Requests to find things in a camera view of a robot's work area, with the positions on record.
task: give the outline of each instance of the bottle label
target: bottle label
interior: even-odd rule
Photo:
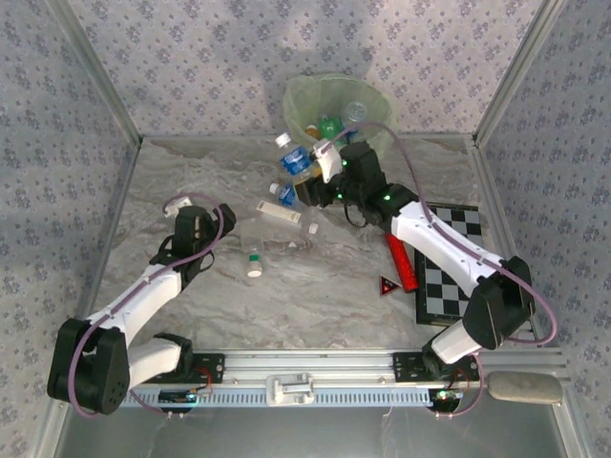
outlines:
[[[298,146],[293,151],[288,153],[286,156],[280,159],[280,163],[293,176],[296,176],[312,165],[312,161],[309,160],[307,149],[303,146]]]
[[[292,184],[286,184],[283,186],[283,189],[280,190],[280,194],[278,195],[278,200],[285,207],[292,207],[295,204],[296,198],[297,194],[295,193],[295,188],[293,188]]]
[[[290,222],[298,223],[302,217],[301,213],[293,212],[287,208],[281,207],[280,205],[274,205],[273,203],[265,202],[264,200],[259,202],[257,210],[260,212],[271,215],[272,217],[285,219]]]

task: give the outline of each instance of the black and white checkerboard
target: black and white checkerboard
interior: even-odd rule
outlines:
[[[431,204],[430,207],[455,231],[484,248],[477,207],[444,204]],[[448,274],[417,250],[414,250],[414,264],[418,277],[416,322],[449,326],[460,320],[469,303],[469,298],[462,289]],[[533,340],[535,335],[531,323],[526,322],[520,327],[516,337]]]

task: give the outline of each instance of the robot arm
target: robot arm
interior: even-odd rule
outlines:
[[[503,260],[433,216],[432,222],[443,230],[444,238],[427,220],[416,194],[400,184],[387,183],[377,154],[366,142],[348,145],[338,153],[322,140],[314,146],[314,156],[322,175],[296,186],[302,202],[325,207],[340,200],[356,205],[368,223],[422,252],[470,296],[463,319],[423,348],[433,376],[481,347],[498,348],[534,314],[532,296],[482,261],[501,265],[530,283],[526,263],[518,257]],[[467,256],[448,239],[459,241],[480,258]]]
[[[231,209],[220,206],[223,218],[221,237],[233,230],[236,217]],[[59,329],[47,392],[52,398],[69,401],[68,375],[80,339],[103,317],[79,355],[74,376],[78,403],[95,412],[114,412],[127,391],[162,374],[172,373],[176,381],[188,374],[193,360],[191,342],[179,336],[158,334],[143,345],[131,347],[132,340],[166,303],[180,294],[201,272],[202,258],[158,272],[178,260],[201,252],[219,231],[213,220],[198,206],[179,208],[175,234],[168,237],[142,276],[111,304],[86,320],[69,319]],[[122,303],[120,310],[116,306]]]

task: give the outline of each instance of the clear plastic tube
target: clear plastic tube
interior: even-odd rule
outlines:
[[[174,269],[175,267],[181,266],[183,264],[186,264],[187,262],[191,262],[192,260],[197,260],[199,258],[202,258],[203,256],[207,255],[210,251],[212,251],[214,249],[214,247],[219,243],[219,240],[221,240],[221,235],[222,235],[222,228],[224,225],[224,221],[222,218],[222,211],[220,206],[214,202],[211,198],[209,198],[208,196],[202,194],[202,193],[181,193],[177,196],[174,196],[173,198],[170,198],[169,200],[167,200],[162,207],[163,212],[165,213],[165,209],[166,207],[172,203],[173,201],[175,201],[177,198],[184,198],[184,197],[189,197],[189,198],[202,198],[204,200],[209,201],[210,203],[216,205],[215,206],[215,210],[217,211],[217,217],[219,218],[219,232],[217,232],[217,235],[214,237],[214,239],[212,240],[212,242],[210,242],[210,244],[208,246],[206,246],[203,250],[201,250],[199,253],[196,253],[193,256],[190,256],[188,258],[185,258],[184,260],[177,260],[176,262],[172,262],[171,264],[166,265],[165,267],[163,267],[162,269],[159,269],[157,272],[155,272],[153,275],[151,275],[151,277],[149,277],[148,282],[150,281],[154,281],[156,278],[158,278],[159,276],[163,275],[164,273],[166,273],[167,271]],[[134,288],[127,296],[125,296],[125,298],[123,298],[117,305],[115,305],[112,309],[111,309],[111,314],[115,314],[117,313],[121,308],[123,308],[138,292],[140,292],[142,290],[142,288],[144,286],[146,286],[148,283],[147,281],[141,281],[136,288]],[[97,414],[96,413],[89,413],[87,411],[85,411],[79,404],[78,401],[76,399],[76,390],[74,387],[74,377],[76,375],[76,366],[78,365],[78,360],[81,357],[81,354],[83,352],[83,349],[85,348],[85,344],[87,343],[87,341],[89,341],[89,339],[91,338],[92,334],[95,332],[96,329],[98,329],[101,325],[103,325],[105,322],[107,322],[109,319],[109,315],[104,315],[102,318],[100,318],[99,320],[97,320],[95,323],[93,323],[89,329],[87,329],[87,331],[85,332],[85,334],[83,334],[83,337],[81,337],[80,341],[78,341],[78,344],[76,345],[76,349],[74,350],[74,354],[72,357],[72,360],[70,362],[70,369],[68,371],[68,398],[70,399],[70,404],[73,406],[74,411],[79,414],[81,417],[84,418],[94,418]],[[132,391],[132,395],[135,396],[135,399],[138,401],[139,398],[138,396]],[[148,406],[148,409],[150,410],[154,410],[155,412],[157,412],[156,409],[154,409],[153,407]]]
[[[422,188],[420,180],[418,179],[418,176],[417,176],[417,174],[415,172],[415,169],[413,168],[413,164],[411,163],[410,154],[408,153],[408,149],[406,148],[406,146],[403,143],[403,141],[401,141],[401,138],[399,138],[399,135],[397,135],[396,132],[393,131],[389,126],[387,126],[386,124],[383,124],[381,122],[376,122],[376,121],[356,122],[356,123],[352,124],[349,129],[344,129],[335,138],[333,138],[329,142],[328,146],[325,147],[323,152],[326,151],[330,147],[330,145],[334,144],[339,138],[341,138],[341,137],[345,136],[346,134],[348,134],[352,129],[359,129],[359,128],[364,128],[364,127],[378,127],[380,129],[385,130],[386,132],[388,132],[390,134],[390,136],[392,137],[394,142],[399,147],[399,150],[401,151],[401,154],[403,155],[404,159],[408,163],[408,167],[410,168],[411,176],[413,177],[413,182],[414,182],[414,184],[416,186],[416,193],[418,194],[418,197],[420,198],[420,203],[422,204],[422,210],[423,210],[424,215],[425,215],[427,221],[429,222],[429,224],[435,229],[435,231],[437,231],[437,233],[441,237],[443,237],[449,243],[454,245],[456,248],[461,250],[463,253],[469,255],[474,260],[479,260],[480,259],[479,254],[477,254],[475,251],[471,250],[470,248],[466,247],[465,245],[463,245],[459,241],[457,241],[457,240],[453,239],[452,237],[450,237],[450,235],[448,235],[446,232],[444,232],[444,230],[432,220],[432,211],[431,211],[431,209],[429,208],[429,206],[427,204],[427,200],[426,200],[426,197],[425,197],[425,194],[424,194],[424,189]],[[513,281],[514,283],[518,284],[520,287],[522,287],[526,291],[528,291],[533,296],[533,298],[535,298],[535,300],[538,303],[541,304],[541,306],[543,307],[543,310],[545,310],[545,313],[547,314],[547,316],[550,319],[550,325],[551,325],[550,333],[546,337],[544,337],[543,339],[538,339],[538,340],[535,340],[535,341],[527,341],[527,340],[524,340],[524,339],[515,339],[515,338],[511,338],[510,337],[508,340],[511,341],[511,342],[518,343],[518,344],[526,344],[527,343],[527,344],[537,344],[537,345],[543,345],[543,344],[547,344],[547,343],[551,342],[556,337],[556,334],[558,333],[558,321],[556,319],[556,316],[554,315],[554,311],[552,310],[552,307],[545,300],[545,298],[540,293],[538,293],[538,291],[536,291],[536,289],[533,288],[533,286],[528,284],[526,281],[524,281],[523,279],[521,279],[520,277],[518,277],[514,273],[512,273],[509,270],[505,269],[501,265],[498,265],[495,262],[492,262],[492,261],[486,260],[486,259],[481,260],[481,262],[484,263],[485,265],[487,265],[488,267],[493,268],[496,272],[500,273],[504,277],[507,277],[508,279],[510,279],[511,281]]]

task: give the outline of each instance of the floor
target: floor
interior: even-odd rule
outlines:
[[[479,203],[460,138],[406,142],[430,201]],[[261,198],[271,198],[276,155],[273,140],[263,137],[145,139],[95,309],[132,284],[173,232],[162,202],[180,191],[198,191],[243,217]],[[389,181],[413,189],[398,152],[387,152],[382,168]],[[486,247],[494,250],[482,219]],[[379,229],[351,227],[340,206],[318,212],[317,221],[314,240],[268,237],[264,273],[254,280],[245,275],[236,228],[215,250],[214,266],[162,308],[138,338],[172,332],[199,349],[419,348],[439,332],[415,323],[414,295],[380,297],[379,275],[397,276]]]

